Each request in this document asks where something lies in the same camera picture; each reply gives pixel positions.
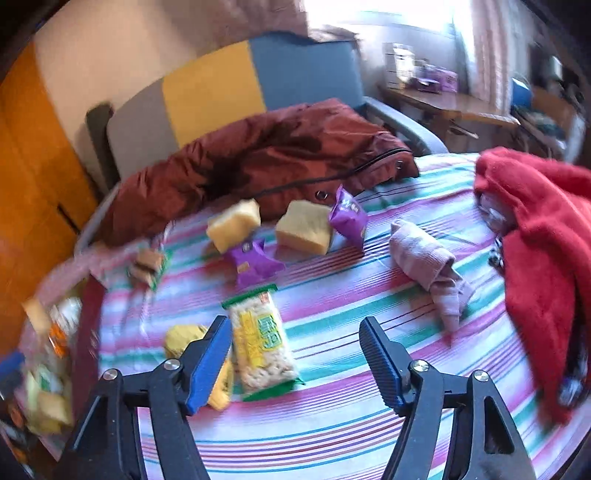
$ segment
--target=rolled pink sock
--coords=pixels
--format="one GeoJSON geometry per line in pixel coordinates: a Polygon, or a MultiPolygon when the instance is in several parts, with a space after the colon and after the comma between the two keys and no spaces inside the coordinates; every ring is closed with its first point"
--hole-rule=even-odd
{"type": "Polygon", "coordinates": [[[474,293],[452,268],[456,257],[427,232],[405,220],[392,223],[390,255],[406,275],[431,294],[443,326],[449,333],[455,332],[474,293]]]}

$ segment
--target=food package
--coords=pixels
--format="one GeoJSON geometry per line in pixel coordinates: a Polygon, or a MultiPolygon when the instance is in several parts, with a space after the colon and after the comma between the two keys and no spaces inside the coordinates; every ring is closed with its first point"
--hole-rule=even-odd
{"type": "Polygon", "coordinates": [[[236,267],[236,285],[240,290],[269,280],[285,265],[265,254],[264,239],[243,242],[225,253],[236,267]]]}
{"type": "Polygon", "coordinates": [[[136,284],[147,285],[154,291],[166,270],[169,259],[170,254],[167,252],[144,248],[138,252],[127,273],[136,284]]]}
{"type": "MultiPolygon", "coordinates": [[[[164,350],[167,358],[180,358],[194,340],[201,340],[207,333],[203,325],[175,325],[170,327],[164,337],[164,350]]],[[[234,385],[234,369],[228,356],[224,361],[217,380],[209,394],[207,404],[216,410],[224,410],[230,404],[234,385]]]]}
{"type": "Polygon", "coordinates": [[[68,297],[48,311],[35,298],[23,304],[36,332],[25,359],[28,427],[36,434],[72,427],[70,348],[76,341],[82,302],[68,297]]]}
{"type": "Polygon", "coordinates": [[[330,211],[329,223],[338,233],[363,251],[368,214],[342,185],[336,191],[336,203],[330,211]]]}
{"type": "Polygon", "coordinates": [[[232,322],[245,401],[275,397],[303,383],[271,298],[276,290],[275,285],[268,285],[222,303],[232,322]]]}

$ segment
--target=striped bedsheet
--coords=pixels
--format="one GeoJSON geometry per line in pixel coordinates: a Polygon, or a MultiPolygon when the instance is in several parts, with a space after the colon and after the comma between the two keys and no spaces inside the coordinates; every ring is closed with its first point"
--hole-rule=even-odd
{"type": "MultiPolygon", "coordinates": [[[[441,372],[487,370],[507,403],[539,478],[548,479],[591,427],[591,404],[564,427],[553,427],[538,408],[527,358],[505,312],[503,278],[488,265],[492,232],[472,192],[475,155],[433,155],[417,160],[418,179],[386,183],[358,198],[369,213],[362,255],[336,238],[325,257],[278,250],[287,269],[276,279],[274,300],[306,385],[291,394],[251,403],[239,394],[224,412],[205,407],[189,419],[213,479],[378,479],[402,426],[386,408],[358,342],[359,322],[375,316],[388,336],[413,358],[441,372]],[[430,296],[392,264],[390,223],[414,222],[457,258],[456,268],[475,287],[452,348],[430,296]]],[[[138,243],[102,265],[109,287],[102,310],[100,369],[124,374],[163,361],[162,338],[179,323],[209,325],[235,294],[234,272],[205,235],[208,216],[224,202],[177,222],[165,242],[170,266],[151,299],[133,290],[126,263],[138,243]]],[[[257,236],[275,251],[272,226],[257,236]]],[[[150,478],[162,478],[149,411],[139,414],[150,478]]],[[[430,478],[441,478],[452,413],[443,413],[430,478]]]]}

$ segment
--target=biscuit package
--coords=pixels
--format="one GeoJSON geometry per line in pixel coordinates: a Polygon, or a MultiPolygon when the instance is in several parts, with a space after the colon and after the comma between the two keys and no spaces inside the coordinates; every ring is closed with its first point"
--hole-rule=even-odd
{"type": "Polygon", "coordinates": [[[302,384],[287,343],[281,315],[267,285],[222,303],[232,322],[243,400],[262,400],[302,384]]]}

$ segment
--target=sofa armrest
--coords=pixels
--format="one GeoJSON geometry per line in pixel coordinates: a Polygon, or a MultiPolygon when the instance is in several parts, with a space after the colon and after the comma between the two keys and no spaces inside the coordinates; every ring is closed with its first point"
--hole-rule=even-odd
{"type": "Polygon", "coordinates": [[[377,116],[386,125],[407,137],[418,149],[414,152],[416,156],[449,153],[438,136],[403,113],[375,98],[364,97],[364,100],[366,114],[377,116]]]}
{"type": "Polygon", "coordinates": [[[82,253],[89,247],[90,243],[92,242],[100,227],[100,223],[103,221],[103,218],[105,218],[105,215],[107,214],[107,211],[111,206],[111,203],[113,203],[113,200],[115,200],[115,197],[119,192],[120,185],[120,183],[115,185],[115,187],[103,199],[98,208],[92,214],[92,217],[90,217],[90,220],[88,220],[88,222],[80,232],[80,235],[78,235],[78,240],[76,242],[76,245],[74,246],[74,255],[82,253]]]}

